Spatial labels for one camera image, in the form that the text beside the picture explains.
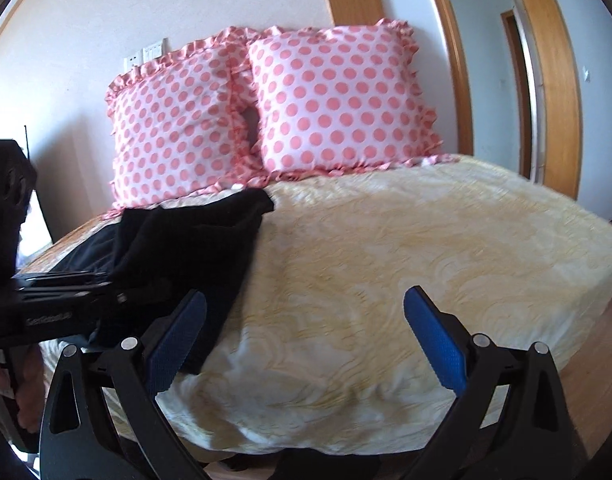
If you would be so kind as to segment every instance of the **white wall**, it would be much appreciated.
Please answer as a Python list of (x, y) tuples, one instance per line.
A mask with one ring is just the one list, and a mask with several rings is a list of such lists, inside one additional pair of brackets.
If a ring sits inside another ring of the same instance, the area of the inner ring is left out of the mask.
[(460, 29), (472, 102), (474, 155), (519, 171), (515, 73), (501, 14), (513, 0), (451, 0)]
[[(601, 0), (558, 0), (570, 33), (582, 97), (578, 202), (612, 219), (612, 16)], [(590, 72), (585, 82), (583, 69)]]
[(122, 59), (229, 25), (332, 24), (326, 0), (22, 0), (0, 36), (0, 137), (28, 126), (38, 195), (57, 238), (110, 206), (104, 94)]
[(423, 99), (437, 110), (435, 129), (443, 149), (457, 153), (457, 114), (446, 39), (434, 0), (382, 0), (389, 18), (407, 20), (415, 29), (419, 51), (413, 58)]

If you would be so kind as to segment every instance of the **white wall switch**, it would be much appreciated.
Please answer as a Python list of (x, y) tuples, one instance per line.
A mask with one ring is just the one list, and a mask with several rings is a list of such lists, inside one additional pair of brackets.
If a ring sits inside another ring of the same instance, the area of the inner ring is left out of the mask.
[(132, 67), (139, 66), (144, 63), (144, 53), (138, 50), (134, 54), (124, 58), (124, 72), (128, 72)]
[(144, 54), (144, 63), (150, 61), (151, 59), (155, 59), (156, 57), (161, 57), (166, 54), (164, 49), (164, 40), (156, 41), (149, 46), (145, 46), (142, 48), (142, 53)]

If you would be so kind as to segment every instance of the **black antenna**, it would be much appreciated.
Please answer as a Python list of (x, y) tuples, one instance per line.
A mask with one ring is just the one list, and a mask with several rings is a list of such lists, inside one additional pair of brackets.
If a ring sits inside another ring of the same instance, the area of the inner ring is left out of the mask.
[(24, 124), (24, 135), (26, 136), (26, 158), (30, 162), (30, 147), (28, 145), (28, 129), (26, 128), (25, 124)]

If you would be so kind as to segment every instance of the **round metal bolt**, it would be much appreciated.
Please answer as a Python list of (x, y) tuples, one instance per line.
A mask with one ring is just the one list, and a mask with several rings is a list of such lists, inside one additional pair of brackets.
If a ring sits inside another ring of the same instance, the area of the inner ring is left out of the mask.
[(137, 338), (136, 337), (127, 337), (122, 341), (122, 348), (124, 350), (132, 350), (137, 346)]
[(546, 343), (538, 341), (537, 343), (535, 343), (535, 351), (538, 354), (546, 355), (548, 353), (548, 345)]
[(472, 341), (480, 348), (486, 348), (490, 345), (490, 338), (485, 334), (475, 334)]
[(62, 355), (64, 357), (73, 357), (77, 352), (77, 347), (75, 345), (68, 345), (63, 351)]

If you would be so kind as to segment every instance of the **mattress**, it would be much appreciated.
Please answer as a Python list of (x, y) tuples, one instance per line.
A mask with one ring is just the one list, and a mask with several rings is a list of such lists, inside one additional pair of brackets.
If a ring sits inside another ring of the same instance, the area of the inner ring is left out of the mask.
[[(267, 190), (276, 211), (264, 216), (250, 275), (216, 347), (201, 374), (178, 374), (157, 397), (199, 459), (285, 447), (423, 447), (454, 395), (404, 319), (403, 295), (413, 285), (499, 345), (544, 341), (559, 369), (612, 296), (612, 225), (473, 158)], [(90, 221), (26, 270), (49, 270), (109, 222)], [(62, 347), (42, 344), (48, 380)], [(499, 416), (502, 394), (486, 424)], [(112, 390), (107, 398), (119, 432), (130, 436)]]

